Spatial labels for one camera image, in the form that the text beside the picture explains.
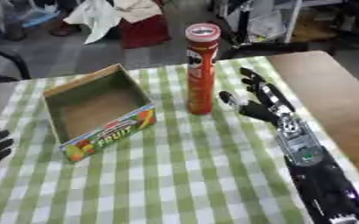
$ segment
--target gingham tablecloth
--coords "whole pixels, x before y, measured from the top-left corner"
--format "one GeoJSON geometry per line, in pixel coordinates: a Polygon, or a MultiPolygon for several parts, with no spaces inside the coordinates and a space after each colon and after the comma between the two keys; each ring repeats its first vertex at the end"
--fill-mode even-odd
{"type": "MultiPolygon", "coordinates": [[[[359,191],[359,173],[266,58],[222,61],[215,92],[251,97],[240,66],[273,81],[359,191]]],[[[215,99],[210,115],[186,109],[186,66],[131,71],[158,122],[70,164],[57,148],[41,93],[74,77],[21,81],[0,115],[15,139],[0,164],[0,223],[309,223],[274,130],[215,99]]]]}

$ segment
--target red pringles can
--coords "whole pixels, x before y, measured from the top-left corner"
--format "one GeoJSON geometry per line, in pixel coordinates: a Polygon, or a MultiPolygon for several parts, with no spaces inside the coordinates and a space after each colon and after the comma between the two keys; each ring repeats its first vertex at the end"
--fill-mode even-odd
{"type": "Polygon", "coordinates": [[[192,114],[211,112],[215,61],[221,30],[214,24],[193,24],[187,35],[187,107],[192,114]]]}

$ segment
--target open cardboard tray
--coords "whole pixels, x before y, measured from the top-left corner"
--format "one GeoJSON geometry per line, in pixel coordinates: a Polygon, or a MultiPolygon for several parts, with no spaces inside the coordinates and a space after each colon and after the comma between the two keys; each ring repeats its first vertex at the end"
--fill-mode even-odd
{"type": "Polygon", "coordinates": [[[43,98],[60,150],[70,161],[155,123],[155,108],[121,65],[46,90],[43,98]]]}

